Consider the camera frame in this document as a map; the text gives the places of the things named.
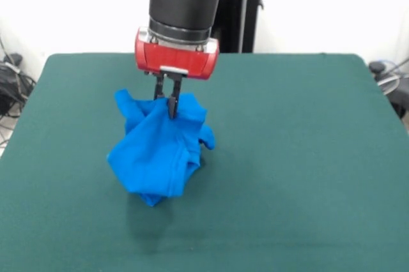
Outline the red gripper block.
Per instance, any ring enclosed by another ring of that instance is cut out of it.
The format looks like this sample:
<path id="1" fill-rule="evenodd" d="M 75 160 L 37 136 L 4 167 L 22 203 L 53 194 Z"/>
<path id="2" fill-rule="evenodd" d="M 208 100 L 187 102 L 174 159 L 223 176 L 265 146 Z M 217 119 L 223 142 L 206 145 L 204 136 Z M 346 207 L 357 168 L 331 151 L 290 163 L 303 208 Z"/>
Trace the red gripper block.
<path id="1" fill-rule="evenodd" d="M 154 36 L 148 28 L 140 27 L 135 39 L 135 61 L 138 69 L 157 74 L 154 99 L 165 97 L 164 74 L 172 73 L 173 90 L 168 98 L 169 117 L 177 114 L 182 76 L 207 80 L 213 73 L 219 56 L 219 42 L 209 38 L 202 45 L 183 45 L 167 42 Z"/>

